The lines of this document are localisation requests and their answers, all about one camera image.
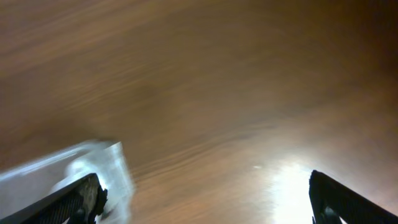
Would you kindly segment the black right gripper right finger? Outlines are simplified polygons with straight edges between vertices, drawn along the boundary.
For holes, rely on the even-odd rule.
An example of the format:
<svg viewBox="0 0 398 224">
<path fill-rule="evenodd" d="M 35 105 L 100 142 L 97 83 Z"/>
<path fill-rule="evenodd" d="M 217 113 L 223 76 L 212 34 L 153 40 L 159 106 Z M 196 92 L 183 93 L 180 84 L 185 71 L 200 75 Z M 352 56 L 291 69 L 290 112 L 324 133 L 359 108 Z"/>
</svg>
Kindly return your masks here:
<svg viewBox="0 0 398 224">
<path fill-rule="evenodd" d="M 330 176 L 313 170 L 309 179 L 313 224 L 397 224 L 397 216 Z"/>
</svg>

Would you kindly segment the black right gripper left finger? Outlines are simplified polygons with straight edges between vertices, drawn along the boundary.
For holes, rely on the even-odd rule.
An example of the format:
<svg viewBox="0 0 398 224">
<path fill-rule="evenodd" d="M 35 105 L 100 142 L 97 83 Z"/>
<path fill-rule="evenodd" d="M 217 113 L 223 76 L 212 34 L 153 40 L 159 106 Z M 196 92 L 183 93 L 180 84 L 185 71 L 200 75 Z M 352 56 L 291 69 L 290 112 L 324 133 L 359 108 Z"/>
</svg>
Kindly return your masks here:
<svg viewBox="0 0 398 224">
<path fill-rule="evenodd" d="M 1 219 L 1 224 L 95 224 L 107 200 L 108 190 L 91 173 Z"/>
</svg>

